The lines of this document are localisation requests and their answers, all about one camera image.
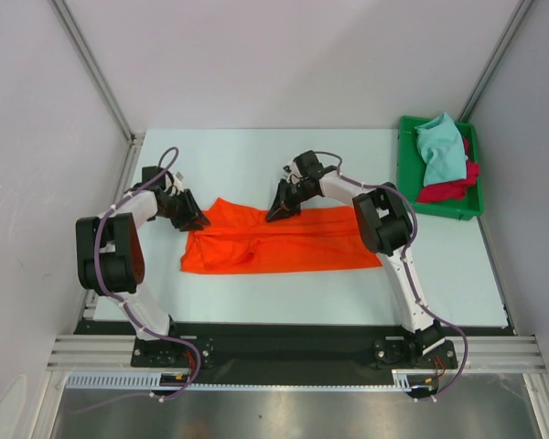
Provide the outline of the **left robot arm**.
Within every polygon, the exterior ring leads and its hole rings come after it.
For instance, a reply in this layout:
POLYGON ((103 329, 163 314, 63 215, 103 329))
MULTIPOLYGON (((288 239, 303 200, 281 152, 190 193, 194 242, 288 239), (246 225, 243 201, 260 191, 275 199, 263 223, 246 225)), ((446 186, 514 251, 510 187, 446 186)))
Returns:
POLYGON ((136 336, 155 340, 152 354, 162 364, 178 363, 184 344, 169 334, 173 321, 145 285, 145 258, 138 230, 164 218, 180 232, 204 230, 210 220, 179 173, 146 166, 142 181, 98 216, 75 224, 78 278, 81 286, 114 301, 136 336))

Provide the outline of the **orange t shirt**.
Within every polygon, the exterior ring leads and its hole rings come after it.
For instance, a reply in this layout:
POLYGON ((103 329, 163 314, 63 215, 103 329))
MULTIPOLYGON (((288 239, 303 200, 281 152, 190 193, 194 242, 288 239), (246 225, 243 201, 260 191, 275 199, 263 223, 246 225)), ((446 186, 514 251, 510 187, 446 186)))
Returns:
POLYGON ((305 209, 267 222, 266 212, 219 198, 205 211, 210 226, 188 235, 180 269, 195 274, 264 274, 375 269, 353 209, 305 209))

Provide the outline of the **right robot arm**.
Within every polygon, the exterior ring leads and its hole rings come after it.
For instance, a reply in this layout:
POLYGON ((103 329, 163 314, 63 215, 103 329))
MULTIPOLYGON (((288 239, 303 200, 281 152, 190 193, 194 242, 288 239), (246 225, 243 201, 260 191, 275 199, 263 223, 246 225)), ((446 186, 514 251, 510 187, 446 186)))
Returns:
POLYGON ((314 197, 333 198, 352 207, 361 241, 389 275, 408 338, 404 357, 415 367, 426 366, 436 357, 445 335, 426 303, 414 267, 412 244, 418 224, 408 200, 389 182, 368 184, 343 174, 340 165, 324 166, 312 150, 292 159, 283 172, 266 220, 292 218, 314 197))

